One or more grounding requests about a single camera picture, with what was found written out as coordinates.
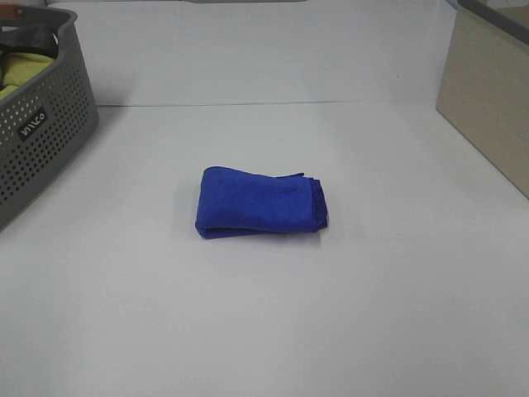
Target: microfiber cloth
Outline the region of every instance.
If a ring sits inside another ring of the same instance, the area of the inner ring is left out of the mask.
[[[8,54],[3,61],[2,86],[22,86],[53,62],[53,58],[40,54]]]
[[[55,36],[47,26],[0,31],[0,99],[51,65],[58,49]]]
[[[204,171],[196,228],[204,238],[317,232],[327,226],[320,181],[270,177],[224,167]]]

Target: yellow cloth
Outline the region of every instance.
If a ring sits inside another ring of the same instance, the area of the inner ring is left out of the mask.
[[[49,56],[29,53],[13,53],[6,55],[2,64],[3,78],[0,99],[15,91],[27,80],[46,69],[53,58]]]
[[[0,99],[4,99],[7,95],[18,89],[16,85],[8,85],[0,90]]]

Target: blue towel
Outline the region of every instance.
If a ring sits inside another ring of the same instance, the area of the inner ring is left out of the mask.
[[[320,181],[272,178],[224,167],[204,171],[196,227],[204,238],[317,232],[327,226]]]

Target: white surface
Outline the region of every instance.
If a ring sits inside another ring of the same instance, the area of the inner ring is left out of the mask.
[[[2,397],[529,395],[529,202],[435,111],[444,0],[61,6],[100,103],[351,102],[101,109],[0,235]],[[209,165],[330,227],[202,240]]]
[[[83,2],[99,104],[436,98],[455,10],[445,0]]]
[[[529,394],[529,203],[434,102],[101,116],[2,233],[2,395]],[[209,165],[321,178],[331,226],[204,241]]]

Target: gray plastic basket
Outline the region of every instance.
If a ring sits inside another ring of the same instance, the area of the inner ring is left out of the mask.
[[[46,25],[57,59],[0,100],[0,231],[68,163],[98,124],[74,12],[1,6],[0,26]]]

